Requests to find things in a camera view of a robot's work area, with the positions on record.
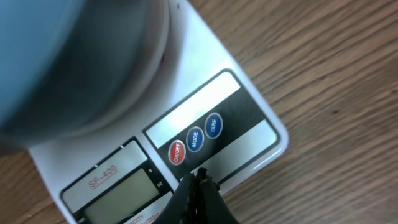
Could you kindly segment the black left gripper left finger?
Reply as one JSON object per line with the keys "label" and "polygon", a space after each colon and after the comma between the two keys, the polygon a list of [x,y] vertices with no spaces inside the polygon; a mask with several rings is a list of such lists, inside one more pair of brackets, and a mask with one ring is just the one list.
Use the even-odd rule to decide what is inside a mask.
{"label": "black left gripper left finger", "polygon": [[153,224],[196,223],[195,181],[196,178],[192,173],[183,177],[168,204]]}

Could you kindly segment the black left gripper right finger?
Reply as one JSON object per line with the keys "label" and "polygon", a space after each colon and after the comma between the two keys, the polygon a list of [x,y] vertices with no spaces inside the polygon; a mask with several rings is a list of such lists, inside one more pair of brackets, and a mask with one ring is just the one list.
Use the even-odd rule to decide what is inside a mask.
{"label": "black left gripper right finger", "polygon": [[197,170],[195,204],[197,223],[239,224],[219,193],[220,186],[201,167]]}

